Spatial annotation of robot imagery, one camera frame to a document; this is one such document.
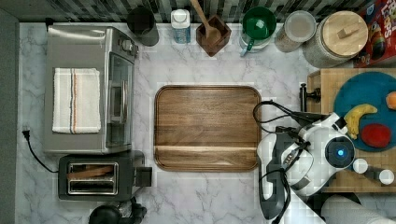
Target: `marble countertop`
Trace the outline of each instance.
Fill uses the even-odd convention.
[[[111,25],[131,34],[124,23]],[[228,45],[212,58],[196,43],[195,24],[191,27],[189,45],[179,45],[173,40],[169,24],[157,25],[160,42],[151,48],[139,46],[134,74],[134,149],[143,151],[147,165],[153,167],[152,187],[136,195],[138,202],[148,209],[143,223],[265,223],[257,197],[258,169],[248,173],[183,173],[165,172],[155,164],[155,93],[169,84],[248,85],[257,89],[263,100],[274,99],[299,110],[300,83],[318,69],[307,63],[301,49],[283,53],[273,42],[263,51],[241,58],[239,24],[230,24],[233,31]],[[21,23],[20,39],[18,129],[31,129],[37,156],[56,169],[59,157],[42,153],[45,24]],[[264,118],[278,113],[268,110]],[[290,119],[283,119],[272,127],[277,124],[294,125]],[[18,138],[16,223],[88,223],[90,212],[99,203],[60,201],[57,175],[47,173],[33,159],[21,134]]]

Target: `striped dish towel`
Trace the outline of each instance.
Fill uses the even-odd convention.
[[[99,71],[95,68],[55,68],[52,130],[98,133],[99,98]]]

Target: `blue plate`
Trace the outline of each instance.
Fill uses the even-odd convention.
[[[340,89],[334,101],[334,112],[338,116],[345,116],[356,105],[369,104],[378,109],[375,114],[361,117],[358,139],[353,140],[356,148],[379,152],[396,146],[396,110],[387,107],[387,95],[396,91],[396,79],[379,72],[367,72],[348,80]],[[368,124],[379,123],[391,129],[392,136],[387,147],[369,147],[361,141],[361,130]]]

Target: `oven window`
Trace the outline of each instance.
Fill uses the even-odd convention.
[[[106,146],[131,145],[134,65],[110,54]]]

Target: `toaster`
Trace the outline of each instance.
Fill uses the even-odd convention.
[[[152,168],[139,150],[59,159],[58,196],[68,201],[123,202],[151,187]]]
[[[44,151],[103,155],[131,149],[134,86],[134,41],[114,27],[53,25],[48,30]],[[56,133],[52,130],[55,68],[99,71],[98,133]]]

